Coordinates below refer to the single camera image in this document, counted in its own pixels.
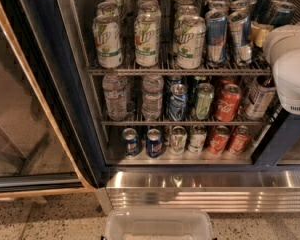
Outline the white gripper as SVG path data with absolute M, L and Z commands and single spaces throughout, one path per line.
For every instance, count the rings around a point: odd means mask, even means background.
M 265 58 L 271 65 L 281 106 L 295 115 L 300 115 L 300 26 L 298 25 L 285 25 L 274 29 L 269 24 L 251 22 L 252 40 L 257 47 L 263 47 Z

